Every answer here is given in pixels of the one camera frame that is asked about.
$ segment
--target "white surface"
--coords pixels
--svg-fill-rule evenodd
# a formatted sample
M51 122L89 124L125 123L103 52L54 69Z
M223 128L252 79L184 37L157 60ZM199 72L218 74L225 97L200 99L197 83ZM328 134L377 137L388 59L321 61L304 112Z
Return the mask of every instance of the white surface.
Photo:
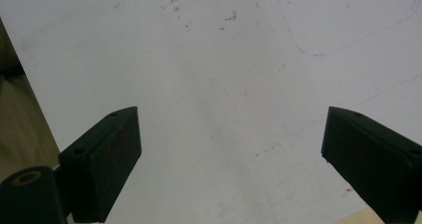
M320 157L328 106L422 142L421 0L0 0L64 149L139 107L107 223L331 223L363 207Z

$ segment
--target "table surface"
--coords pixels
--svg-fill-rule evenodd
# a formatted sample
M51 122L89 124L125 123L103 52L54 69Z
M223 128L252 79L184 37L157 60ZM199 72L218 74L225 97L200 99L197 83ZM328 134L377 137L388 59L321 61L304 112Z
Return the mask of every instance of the table surface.
M63 150L138 106L107 223L333 223L365 206L320 156L329 106L422 142L421 0L0 0Z

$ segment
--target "circular hole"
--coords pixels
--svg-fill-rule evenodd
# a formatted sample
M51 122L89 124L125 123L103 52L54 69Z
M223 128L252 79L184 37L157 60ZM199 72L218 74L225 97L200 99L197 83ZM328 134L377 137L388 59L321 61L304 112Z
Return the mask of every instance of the circular hole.
M77 148L74 151L74 155L83 154L84 152L85 152L85 150L83 148Z
M422 155L422 151L417 149L410 149L410 153L414 155Z
M24 186L37 180L40 176L41 172L39 171L29 171L16 177L15 180L13 180L13 185Z

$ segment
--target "black plastic part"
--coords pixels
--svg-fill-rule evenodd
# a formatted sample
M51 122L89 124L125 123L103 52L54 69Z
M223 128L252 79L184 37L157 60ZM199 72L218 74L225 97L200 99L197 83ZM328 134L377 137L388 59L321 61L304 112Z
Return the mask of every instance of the black plastic part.
M321 153L385 223L415 222L420 145L361 113L329 108Z
M106 221L140 155L136 107L107 115L59 155L76 222Z
M50 167L24 169L1 183L0 223L67 223L55 175Z

